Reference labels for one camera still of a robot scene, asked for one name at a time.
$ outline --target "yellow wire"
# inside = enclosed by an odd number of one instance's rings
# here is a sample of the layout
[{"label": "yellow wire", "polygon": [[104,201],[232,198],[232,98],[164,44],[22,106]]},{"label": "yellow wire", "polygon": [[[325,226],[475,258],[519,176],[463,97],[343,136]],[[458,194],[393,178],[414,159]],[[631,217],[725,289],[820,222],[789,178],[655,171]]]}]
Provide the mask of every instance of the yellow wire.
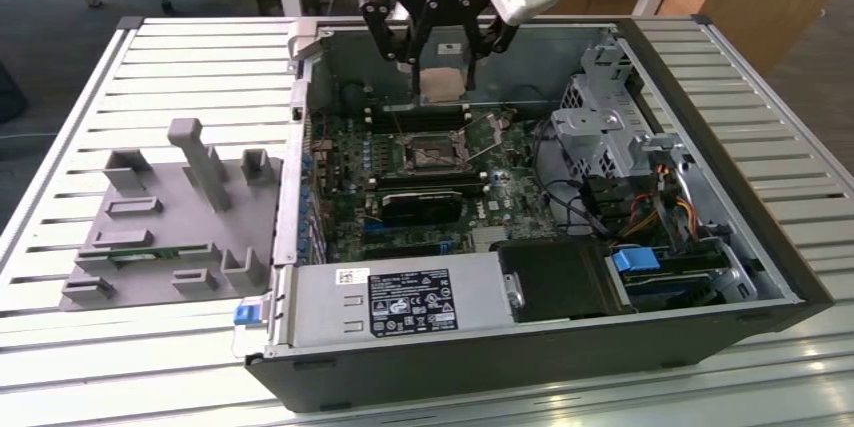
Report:
[{"label": "yellow wire", "polygon": [[697,213],[694,212],[694,207],[691,207],[691,204],[689,204],[686,201],[679,200],[677,202],[677,205],[679,205],[683,209],[685,209],[685,213],[689,216],[689,232],[691,233],[691,236],[697,239]]}]

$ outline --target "metal grating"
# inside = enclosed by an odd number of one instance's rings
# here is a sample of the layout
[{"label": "metal grating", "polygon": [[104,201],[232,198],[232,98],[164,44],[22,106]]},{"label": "metal grating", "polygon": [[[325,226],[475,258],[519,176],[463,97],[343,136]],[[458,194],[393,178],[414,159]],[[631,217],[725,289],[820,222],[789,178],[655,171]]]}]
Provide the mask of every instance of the metal grating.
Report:
[{"label": "metal grating", "polygon": [[563,98],[561,99],[562,109],[581,109],[585,106],[585,99],[582,93],[575,88],[575,82],[570,81],[563,92]]},{"label": "metal grating", "polygon": [[[220,156],[236,156],[247,145],[274,151],[283,147],[292,77],[270,61],[284,64],[287,59],[286,26],[271,19],[151,19],[138,32],[114,38],[70,117],[68,145],[62,135],[39,173],[44,182],[28,191],[0,240],[0,250],[11,246],[0,274],[4,425],[746,426],[850,421],[852,177],[714,31],[687,19],[643,20],[641,27],[838,301],[793,329],[748,339],[687,368],[395,405],[358,415],[307,416],[282,407],[235,357],[236,301],[58,312],[72,247],[86,235],[107,185],[98,172],[107,149],[143,146],[152,162],[175,158],[162,143],[163,129],[187,111],[211,125],[204,140],[219,144]],[[176,62],[186,69],[154,65]],[[223,65],[231,62],[246,63],[240,73]],[[673,129],[661,109],[657,113]],[[55,167],[52,159],[59,160]]]}]

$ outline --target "blue tab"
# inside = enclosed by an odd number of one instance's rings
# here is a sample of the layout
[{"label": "blue tab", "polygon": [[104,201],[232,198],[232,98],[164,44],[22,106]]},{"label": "blue tab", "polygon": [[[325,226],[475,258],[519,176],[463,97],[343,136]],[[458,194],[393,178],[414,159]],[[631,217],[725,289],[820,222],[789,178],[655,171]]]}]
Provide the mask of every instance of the blue tab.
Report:
[{"label": "blue tab", "polygon": [[655,252],[650,247],[633,247],[622,249],[611,258],[621,272],[638,272],[643,270],[657,270],[662,266],[658,263]]},{"label": "blue tab", "polygon": [[244,304],[235,310],[235,325],[252,325],[262,323],[262,306]]}]

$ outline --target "floor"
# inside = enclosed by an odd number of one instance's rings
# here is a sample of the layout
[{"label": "floor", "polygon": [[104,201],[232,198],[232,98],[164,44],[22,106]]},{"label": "floor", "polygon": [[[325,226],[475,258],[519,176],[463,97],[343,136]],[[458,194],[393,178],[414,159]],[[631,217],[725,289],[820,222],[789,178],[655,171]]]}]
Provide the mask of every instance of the floor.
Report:
[{"label": "floor", "polygon": [[[116,23],[162,16],[159,0],[0,0],[0,62],[30,109],[0,124],[0,229],[63,125]],[[255,0],[172,0],[187,17],[256,15]],[[846,167],[854,171],[854,0],[833,0],[769,82]]]}]

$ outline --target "warning label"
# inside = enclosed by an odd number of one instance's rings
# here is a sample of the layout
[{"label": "warning label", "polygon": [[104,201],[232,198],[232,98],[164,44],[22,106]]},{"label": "warning label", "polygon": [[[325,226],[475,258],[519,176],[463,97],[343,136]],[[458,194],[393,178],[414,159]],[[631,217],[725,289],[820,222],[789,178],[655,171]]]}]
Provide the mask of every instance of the warning label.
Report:
[{"label": "warning label", "polygon": [[375,337],[458,328],[447,270],[371,275],[369,299]]}]

